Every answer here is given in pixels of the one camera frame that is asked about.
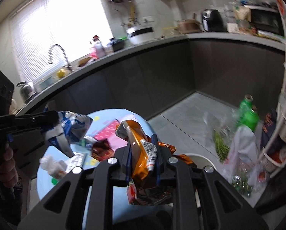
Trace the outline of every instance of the wall socket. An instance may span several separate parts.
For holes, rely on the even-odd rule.
[[[143,22],[154,22],[154,17],[153,16],[144,16],[143,17]]]

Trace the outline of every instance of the pot handle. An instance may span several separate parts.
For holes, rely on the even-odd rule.
[[[25,85],[25,84],[27,84],[27,81],[19,82],[16,86],[21,87],[21,86],[23,86],[23,85]]]

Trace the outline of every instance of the microwave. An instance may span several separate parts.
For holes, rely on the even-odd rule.
[[[284,29],[278,10],[263,6],[244,6],[251,9],[251,23],[257,30],[274,33],[284,37]]]

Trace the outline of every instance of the white rice cooker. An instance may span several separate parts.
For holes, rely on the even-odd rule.
[[[155,38],[155,32],[151,26],[134,26],[127,30],[128,39],[133,45],[137,45]]]

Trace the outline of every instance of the window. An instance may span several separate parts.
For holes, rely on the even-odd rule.
[[[100,0],[33,0],[11,17],[13,45],[24,79],[37,81],[90,52],[93,35],[109,41],[112,32]]]

